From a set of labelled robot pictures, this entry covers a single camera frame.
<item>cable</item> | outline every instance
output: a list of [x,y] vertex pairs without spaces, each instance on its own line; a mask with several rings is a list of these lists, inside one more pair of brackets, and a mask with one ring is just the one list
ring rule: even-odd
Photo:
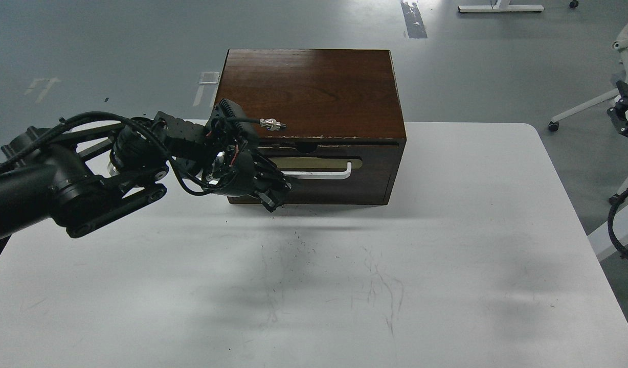
[[616,215],[616,211],[619,206],[625,202],[625,199],[628,196],[628,188],[621,193],[612,204],[612,207],[609,209],[609,214],[607,215],[607,233],[609,233],[609,240],[611,240],[612,244],[616,248],[616,250],[621,253],[621,257],[628,260],[628,249],[621,244],[621,242],[616,238],[614,234],[614,216]]
[[[204,182],[201,179],[195,177],[195,175],[190,174],[185,168],[181,167],[181,165],[171,156],[171,153],[166,148],[166,146],[160,142],[159,138],[152,133],[148,128],[143,126],[142,124],[133,121],[132,119],[128,119],[126,117],[119,116],[117,114],[112,114],[110,112],[101,112],[101,111],[92,111],[92,112],[84,112],[82,114],[75,115],[66,120],[61,120],[61,123],[57,124],[50,130],[43,133],[39,138],[37,138],[32,144],[30,144],[25,149],[22,149],[14,156],[10,157],[7,161],[0,164],[0,174],[8,171],[10,166],[12,166],[16,161],[21,160],[23,157],[32,153],[34,150],[39,149],[45,145],[47,145],[51,140],[59,137],[62,133],[68,132],[69,130],[76,128],[77,126],[94,123],[96,121],[118,121],[120,123],[124,123],[127,126],[130,126],[135,131],[141,133],[146,139],[148,139],[151,144],[153,144],[156,148],[160,150],[162,155],[169,161],[169,165],[173,168],[173,173],[175,174],[176,179],[180,183],[180,186],[190,195],[195,196],[203,196],[210,193],[213,193],[214,189],[219,189],[223,185],[218,183],[216,185],[209,184],[208,182]],[[186,186],[183,178],[180,174],[184,175],[191,181],[195,182],[201,187],[204,187],[202,192],[197,192]]]

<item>gray floor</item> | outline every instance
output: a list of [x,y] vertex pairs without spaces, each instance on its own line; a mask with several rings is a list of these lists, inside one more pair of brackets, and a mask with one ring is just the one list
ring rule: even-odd
[[[562,121],[557,133],[546,126],[622,75],[611,42],[628,21],[628,0],[457,13],[485,3],[419,0],[428,38],[409,39],[399,0],[0,2],[0,146],[27,126],[85,111],[206,118],[213,91],[193,106],[199,73],[221,70],[227,49],[390,49],[406,121],[531,124],[590,233],[627,177],[628,139],[605,105]],[[34,79],[55,77],[40,102],[47,81],[25,94]],[[628,318],[628,262],[612,256],[602,267]]]

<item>metal connector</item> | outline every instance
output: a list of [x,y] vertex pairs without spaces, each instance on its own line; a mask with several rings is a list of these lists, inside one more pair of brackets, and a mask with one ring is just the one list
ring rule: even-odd
[[285,130],[286,125],[276,121],[275,119],[260,119],[260,125],[266,128],[267,130],[271,130],[275,132],[277,130]]

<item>black bracket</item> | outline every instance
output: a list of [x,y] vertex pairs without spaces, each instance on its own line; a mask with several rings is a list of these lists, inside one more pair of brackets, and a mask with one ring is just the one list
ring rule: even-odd
[[624,137],[628,137],[628,119],[625,112],[628,110],[628,85],[623,81],[616,82],[616,88],[621,95],[614,107],[607,110],[607,115],[616,128],[616,132]]

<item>box lid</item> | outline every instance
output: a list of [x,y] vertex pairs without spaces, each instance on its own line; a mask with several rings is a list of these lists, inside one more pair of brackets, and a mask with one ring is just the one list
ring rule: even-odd
[[216,94],[248,117],[274,118],[290,138],[379,142],[405,139],[387,50],[229,50]]

